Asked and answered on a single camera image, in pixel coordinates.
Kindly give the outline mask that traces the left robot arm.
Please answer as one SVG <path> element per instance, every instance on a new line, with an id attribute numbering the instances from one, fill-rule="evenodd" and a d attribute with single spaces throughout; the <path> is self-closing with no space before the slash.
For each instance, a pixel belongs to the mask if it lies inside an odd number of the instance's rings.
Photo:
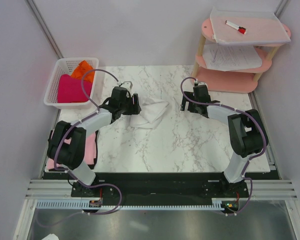
<path id="1" fill-rule="evenodd" d="M 139 95 L 116 86 L 98 111 L 74 123 L 62 120 L 56 124 L 48 139 L 47 156 L 82 183 L 85 194 L 94 197 L 99 193 L 100 185 L 95 181 L 96 174 L 84 161 L 87 137 L 111 125 L 122 115 L 138 115 L 140 112 Z"/>

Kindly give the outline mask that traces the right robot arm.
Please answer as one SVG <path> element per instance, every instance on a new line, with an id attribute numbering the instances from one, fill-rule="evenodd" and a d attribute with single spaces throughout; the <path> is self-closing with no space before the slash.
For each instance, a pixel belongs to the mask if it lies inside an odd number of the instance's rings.
<path id="1" fill-rule="evenodd" d="M 219 191 L 225 197 L 237 191 L 236 183 L 244 179 L 251 159 L 264 152 L 269 143 L 261 116 L 256 109 L 241 111 L 211 100 L 206 85 L 195 85 L 193 91 L 182 91 L 180 110 L 199 114 L 207 119 L 219 121 L 228 126 L 232 157 L 223 174 L 225 181 L 219 184 Z"/>

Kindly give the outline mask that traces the white t shirt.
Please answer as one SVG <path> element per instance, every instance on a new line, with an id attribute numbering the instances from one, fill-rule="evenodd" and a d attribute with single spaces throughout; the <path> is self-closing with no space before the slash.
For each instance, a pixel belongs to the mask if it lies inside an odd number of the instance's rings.
<path id="1" fill-rule="evenodd" d="M 169 102 L 162 99 L 141 97 L 141 111 L 130 118 L 130 127 L 139 129 L 155 129 L 162 121 Z"/>

